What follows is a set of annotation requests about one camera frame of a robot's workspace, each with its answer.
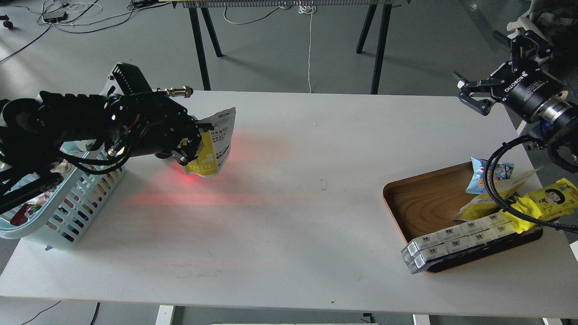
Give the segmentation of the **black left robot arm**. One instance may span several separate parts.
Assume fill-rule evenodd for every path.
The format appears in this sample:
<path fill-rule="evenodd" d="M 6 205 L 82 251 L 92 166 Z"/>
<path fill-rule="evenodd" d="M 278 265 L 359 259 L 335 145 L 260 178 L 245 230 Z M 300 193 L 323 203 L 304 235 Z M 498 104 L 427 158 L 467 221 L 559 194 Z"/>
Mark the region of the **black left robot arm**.
<path fill-rule="evenodd" d="M 1 212 L 55 189 L 55 171 L 68 161 L 83 172 L 103 175 L 130 157 L 173 157 L 185 166 L 202 148 L 202 132 L 213 124 L 190 116 L 172 98 L 190 97 L 188 86 L 154 91 L 132 64 L 114 66 L 101 94 L 41 91 L 37 98 L 1 103 Z"/>

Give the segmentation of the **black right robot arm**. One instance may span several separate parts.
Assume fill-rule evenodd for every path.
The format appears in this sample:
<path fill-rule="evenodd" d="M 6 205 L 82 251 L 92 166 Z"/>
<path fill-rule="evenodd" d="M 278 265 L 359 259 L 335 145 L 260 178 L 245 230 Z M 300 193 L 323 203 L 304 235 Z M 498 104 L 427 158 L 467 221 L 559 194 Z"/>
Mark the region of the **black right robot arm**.
<path fill-rule="evenodd" d="M 458 99 L 477 113 L 487 116 L 496 103 L 501 103 L 518 115 L 522 121 L 532 124 L 549 124 L 545 131 L 528 132 L 518 138 L 503 143 L 489 158 L 483 175 L 483 183 L 489 197 L 504 212 L 512 216 L 556 230 L 577 232 L 574 225 L 559 224 L 539 220 L 529 213 L 512 207 L 491 179 L 498 161 L 515 146 L 531 143 L 538 149 L 545 149 L 551 161 L 569 173 L 577 172 L 577 164 L 565 160 L 560 154 L 561 147 L 569 149 L 572 157 L 577 157 L 577 105 L 568 102 L 567 88 L 551 74 L 541 68 L 541 64 L 553 56 L 554 46 L 543 36 L 531 29 L 521 29 L 518 34 L 508 37 L 499 31 L 493 37 L 510 49 L 510 58 L 489 78 L 470 81 L 454 72 L 460 93 Z"/>

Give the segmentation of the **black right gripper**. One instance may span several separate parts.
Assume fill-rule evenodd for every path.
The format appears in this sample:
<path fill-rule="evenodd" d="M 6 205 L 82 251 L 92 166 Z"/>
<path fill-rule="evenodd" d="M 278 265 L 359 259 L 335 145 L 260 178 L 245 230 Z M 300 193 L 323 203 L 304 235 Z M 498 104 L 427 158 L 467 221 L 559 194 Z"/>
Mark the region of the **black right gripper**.
<path fill-rule="evenodd" d="M 484 80 L 469 81 L 452 72 L 458 80 L 457 97 L 463 104 L 487 116 L 498 101 L 527 123 L 535 123 L 540 118 L 537 111 L 543 102 L 555 97 L 566 99 L 569 88 L 537 66 L 552 57 L 553 45 L 532 30 L 514 38 L 495 30 L 493 37 L 510 49 L 510 59 Z"/>

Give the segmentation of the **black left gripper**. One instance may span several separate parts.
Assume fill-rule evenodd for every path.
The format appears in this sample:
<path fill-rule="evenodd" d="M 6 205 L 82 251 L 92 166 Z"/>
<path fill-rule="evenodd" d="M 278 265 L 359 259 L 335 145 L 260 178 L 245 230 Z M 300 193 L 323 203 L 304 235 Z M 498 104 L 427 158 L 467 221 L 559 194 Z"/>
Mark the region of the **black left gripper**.
<path fill-rule="evenodd" d="M 162 102 L 163 121 L 149 130 L 149 149 L 153 153 L 171 152 L 180 165 L 195 161 L 202 149 L 202 134 L 215 130 L 211 119 L 196 120 L 176 102 Z"/>

